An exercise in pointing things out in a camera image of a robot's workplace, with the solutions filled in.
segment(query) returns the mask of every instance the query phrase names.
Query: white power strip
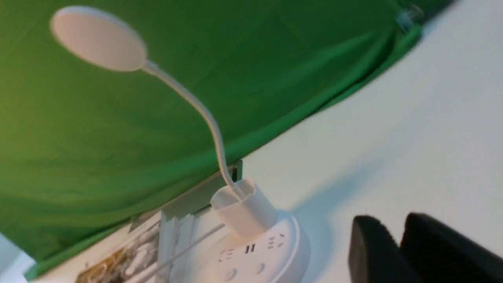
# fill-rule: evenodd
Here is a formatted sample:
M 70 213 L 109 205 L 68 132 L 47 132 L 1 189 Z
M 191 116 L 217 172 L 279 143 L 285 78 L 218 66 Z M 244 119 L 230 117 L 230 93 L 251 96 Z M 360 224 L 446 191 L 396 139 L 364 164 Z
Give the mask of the white power strip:
M 279 211 L 274 226 L 255 237 L 228 234 L 212 259 L 211 283 L 298 283 L 309 263 L 307 236 L 297 220 Z

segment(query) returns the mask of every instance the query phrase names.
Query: white cable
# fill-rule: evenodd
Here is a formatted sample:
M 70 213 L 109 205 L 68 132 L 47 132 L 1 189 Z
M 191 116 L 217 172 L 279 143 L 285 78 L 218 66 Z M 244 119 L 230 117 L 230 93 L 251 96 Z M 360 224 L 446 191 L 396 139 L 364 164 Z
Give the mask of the white cable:
M 177 258 L 179 258 L 182 255 L 184 255 L 186 252 L 188 252 L 190 249 L 192 249 L 193 247 L 195 247 L 197 244 L 201 243 L 203 240 L 205 240 L 209 236 L 215 234 L 218 230 L 220 230 L 220 229 L 222 229 L 224 227 L 225 227 L 225 224 L 220 224 L 220 225 L 216 226 L 215 228 L 211 229 L 208 233 L 204 234 L 199 239 L 197 239 L 196 241 L 194 241 L 194 243 L 192 243 L 190 246 L 188 246 L 187 248 L 185 248 L 183 251 L 179 252 L 178 254 L 176 254 L 175 256 L 173 256 L 172 258 L 170 258 L 169 260 L 167 260 L 166 262 L 164 262 L 162 264 L 159 263 L 158 267 L 156 267 L 154 270 L 152 270 L 147 275 L 145 275 L 144 277 L 142 277 L 137 283 L 146 283 L 149 279 L 151 279 L 153 276 L 155 276 L 163 268 L 165 268 L 166 266 L 168 266 L 169 264 L 171 264 L 173 261 L 175 261 Z

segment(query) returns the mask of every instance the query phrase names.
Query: round lamp head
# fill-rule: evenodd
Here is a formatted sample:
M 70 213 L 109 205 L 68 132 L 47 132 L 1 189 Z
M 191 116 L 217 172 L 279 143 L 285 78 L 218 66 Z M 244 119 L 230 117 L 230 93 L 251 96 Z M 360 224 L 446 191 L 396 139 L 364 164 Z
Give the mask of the round lamp head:
M 142 68 L 147 48 L 121 19 L 90 7 L 65 7 L 52 17 L 51 31 L 68 51 L 91 64 L 120 72 Z

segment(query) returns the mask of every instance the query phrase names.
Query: white desk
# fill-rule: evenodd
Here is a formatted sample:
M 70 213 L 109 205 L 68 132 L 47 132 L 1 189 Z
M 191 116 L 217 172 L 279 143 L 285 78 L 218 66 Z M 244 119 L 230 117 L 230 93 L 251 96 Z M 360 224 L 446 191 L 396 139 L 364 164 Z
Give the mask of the white desk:
M 422 211 L 503 255 L 502 11 L 498 0 L 456 4 L 379 79 L 244 159 L 244 176 L 310 237 L 303 283 L 350 281 L 359 214 L 399 240 L 406 215 Z M 76 260 L 38 282 L 71 281 Z M 204 282 L 191 280 L 204 270 L 184 282 Z

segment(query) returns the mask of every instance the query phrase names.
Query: green screen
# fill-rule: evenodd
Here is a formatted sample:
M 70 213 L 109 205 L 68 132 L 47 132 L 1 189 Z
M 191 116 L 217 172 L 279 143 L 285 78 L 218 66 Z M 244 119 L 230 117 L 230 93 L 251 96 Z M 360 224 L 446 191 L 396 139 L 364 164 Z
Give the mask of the green screen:
M 394 0 L 0 1 L 0 232 L 33 278 L 218 170 L 209 129 L 161 81 L 87 64 L 48 23 L 117 15 L 213 112 L 236 161 L 406 54 Z

